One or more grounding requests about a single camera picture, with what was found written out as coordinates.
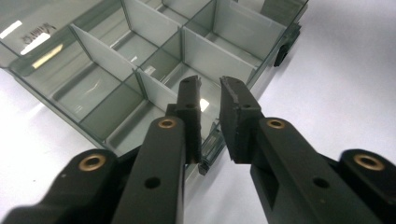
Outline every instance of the mounting hole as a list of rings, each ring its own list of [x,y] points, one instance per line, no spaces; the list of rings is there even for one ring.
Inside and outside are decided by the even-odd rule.
[[[190,105],[186,105],[186,107],[187,107],[187,108],[195,108],[195,107],[196,107],[196,105],[194,105],[194,104],[190,104]]]
[[[158,126],[161,128],[173,128],[175,127],[176,122],[172,119],[163,119],[158,123]]]
[[[327,182],[325,179],[320,177],[315,177],[313,181],[316,186],[322,189],[327,189],[330,186],[329,182]]]
[[[382,163],[379,159],[369,155],[358,154],[353,157],[353,160],[360,166],[369,170],[382,171],[385,169],[384,163]]]
[[[79,163],[78,168],[82,171],[94,171],[102,167],[105,162],[105,156],[101,154],[91,154]]]
[[[283,129],[285,127],[285,122],[279,119],[270,119],[267,121],[267,125],[275,129]]]
[[[161,185],[161,180],[158,177],[151,177],[145,181],[145,186],[148,189],[156,189]]]

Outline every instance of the white surface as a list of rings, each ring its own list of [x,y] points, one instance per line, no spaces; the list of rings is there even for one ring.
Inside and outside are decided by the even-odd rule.
[[[302,34],[260,99],[320,153],[365,148],[396,163],[396,2],[311,1]],[[0,217],[35,203],[67,162],[92,145],[0,74]],[[249,176],[223,152],[186,186],[185,223],[263,223]]]

